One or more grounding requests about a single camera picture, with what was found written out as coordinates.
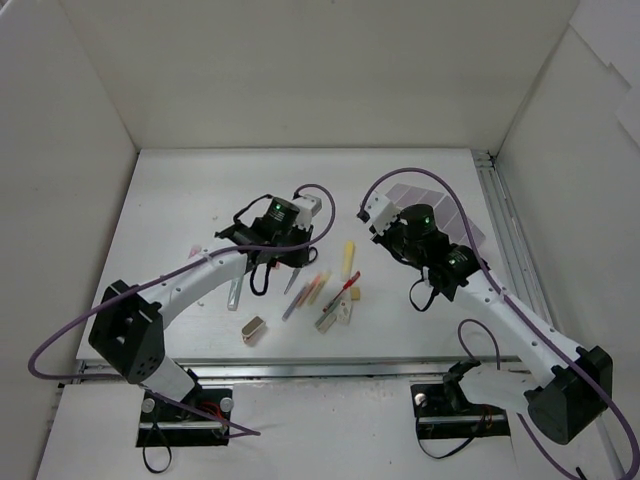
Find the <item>black handled scissors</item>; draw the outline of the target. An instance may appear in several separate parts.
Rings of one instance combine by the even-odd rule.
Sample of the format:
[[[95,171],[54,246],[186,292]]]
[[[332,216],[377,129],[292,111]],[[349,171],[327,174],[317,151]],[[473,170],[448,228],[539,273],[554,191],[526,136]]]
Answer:
[[[284,289],[284,294],[287,295],[289,293],[289,291],[291,290],[291,288],[293,287],[293,285],[295,284],[299,274],[301,273],[301,268],[295,268],[291,275],[290,278],[286,284],[286,287]]]

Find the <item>red gel pen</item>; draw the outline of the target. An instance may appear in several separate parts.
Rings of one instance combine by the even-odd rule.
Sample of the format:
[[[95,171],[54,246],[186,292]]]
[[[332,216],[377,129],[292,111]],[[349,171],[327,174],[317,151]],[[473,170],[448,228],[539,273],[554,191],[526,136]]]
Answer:
[[[361,272],[357,271],[352,277],[350,277],[338,293],[323,307],[323,312],[326,313],[335,304],[335,302],[338,301],[340,297],[358,281],[360,276]]]

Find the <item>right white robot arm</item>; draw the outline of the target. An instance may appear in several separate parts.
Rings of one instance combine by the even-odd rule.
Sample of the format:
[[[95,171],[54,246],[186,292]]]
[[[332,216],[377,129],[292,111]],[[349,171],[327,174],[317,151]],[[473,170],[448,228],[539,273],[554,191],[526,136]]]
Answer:
[[[527,414],[559,445],[569,444],[606,410],[601,396],[612,392],[610,355],[599,346],[585,349],[510,295],[470,247],[451,242],[438,229],[431,206],[400,209],[376,195],[359,217],[371,223],[374,243],[399,263],[420,271],[434,294],[484,322],[515,349],[532,375],[522,380],[514,374],[482,371],[474,378],[457,377],[442,388],[449,409],[464,412],[495,388],[498,406]]]

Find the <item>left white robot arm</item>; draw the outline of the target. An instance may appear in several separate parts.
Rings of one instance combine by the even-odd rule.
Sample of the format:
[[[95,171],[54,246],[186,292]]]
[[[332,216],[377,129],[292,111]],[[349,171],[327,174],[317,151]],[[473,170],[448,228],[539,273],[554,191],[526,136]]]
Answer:
[[[164,396],[164,408],[175,418],[191,418],[199,409],[199,384],[165,352],[164,330],[185,309],[217,287],[243,277],[261,264],[280,262],[302,267],[309,261],[307,247],[291,252],[213,252],[231,246],[287,247],[311,240],[313,217],[321,200],[298,195],[287,201],[273,197],[266,213],[251,225],[239,219],[218,232],[203,261],[171,280],[163,280],[99,312],[89,334],[89,344],[128,383]]]

